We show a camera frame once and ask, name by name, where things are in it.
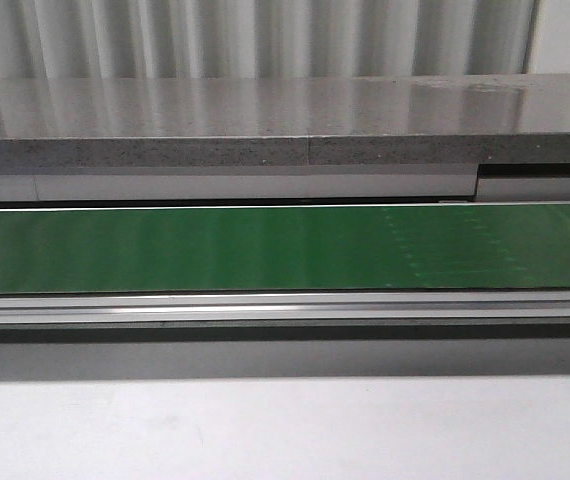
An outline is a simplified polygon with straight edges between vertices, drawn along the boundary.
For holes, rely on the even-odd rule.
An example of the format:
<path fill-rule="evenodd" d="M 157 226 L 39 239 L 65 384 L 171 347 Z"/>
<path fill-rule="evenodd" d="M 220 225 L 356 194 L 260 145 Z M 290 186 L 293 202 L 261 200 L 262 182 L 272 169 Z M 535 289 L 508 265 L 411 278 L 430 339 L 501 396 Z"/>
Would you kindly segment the grey granite counter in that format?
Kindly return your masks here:
<path fill-rule="evenodd" d="M 0 204 L 570 202 L 570 74 L 0 80 Z"/>

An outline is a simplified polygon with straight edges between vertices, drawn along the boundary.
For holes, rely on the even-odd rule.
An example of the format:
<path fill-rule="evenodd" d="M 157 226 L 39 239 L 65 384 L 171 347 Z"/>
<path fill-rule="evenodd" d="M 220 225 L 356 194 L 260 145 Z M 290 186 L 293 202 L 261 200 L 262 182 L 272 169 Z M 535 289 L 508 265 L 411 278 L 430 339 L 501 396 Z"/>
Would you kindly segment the aluminium conveyor frame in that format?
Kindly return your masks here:
<path fill-rule="evenodd" d="M 132 206 L 16 210 L 288 206 Z M 0 342 L 570 337 L 570 288 L 0 295 Z"/>

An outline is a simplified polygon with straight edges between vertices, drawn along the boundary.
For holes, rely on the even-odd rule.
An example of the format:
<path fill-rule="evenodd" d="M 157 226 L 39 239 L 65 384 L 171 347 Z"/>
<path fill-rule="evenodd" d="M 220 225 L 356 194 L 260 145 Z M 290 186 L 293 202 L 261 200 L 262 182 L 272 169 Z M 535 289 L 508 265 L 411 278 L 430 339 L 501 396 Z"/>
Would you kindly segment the green conveyor belt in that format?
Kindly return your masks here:
<path fill-rule="evenodd" d="M 570 288 L 570 203 L 0 211 L 0 295 Z"/>

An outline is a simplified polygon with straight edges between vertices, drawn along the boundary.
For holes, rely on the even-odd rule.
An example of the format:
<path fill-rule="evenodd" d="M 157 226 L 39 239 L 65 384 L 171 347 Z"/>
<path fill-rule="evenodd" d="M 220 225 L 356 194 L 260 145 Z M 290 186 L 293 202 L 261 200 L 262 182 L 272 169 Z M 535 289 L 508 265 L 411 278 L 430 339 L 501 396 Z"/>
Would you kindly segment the white pleated curtain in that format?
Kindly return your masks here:
<path fill-rule="evenodd" d="M 0 1 L 0 78 L 570 73 L 570 1 Z"/>

